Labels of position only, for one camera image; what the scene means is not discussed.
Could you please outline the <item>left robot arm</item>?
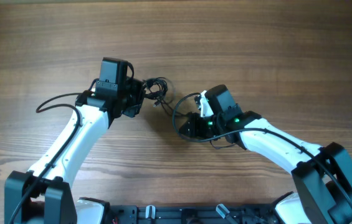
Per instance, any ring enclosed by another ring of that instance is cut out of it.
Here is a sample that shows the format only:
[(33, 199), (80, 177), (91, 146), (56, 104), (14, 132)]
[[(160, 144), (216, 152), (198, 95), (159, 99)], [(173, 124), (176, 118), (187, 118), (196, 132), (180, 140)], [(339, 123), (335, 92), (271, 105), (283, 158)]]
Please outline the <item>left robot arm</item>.
[(143, 83), (129, 77), (130, 62), (103, 58), (100, 76), (74, 93), (72, 117), (48, 151), (27, 172), (13, 171), (4, 186), (5, 223), (111, 223), (110, 204), (81, 198), (71, 187), (97, 140), (121, 115), (140, 112)]

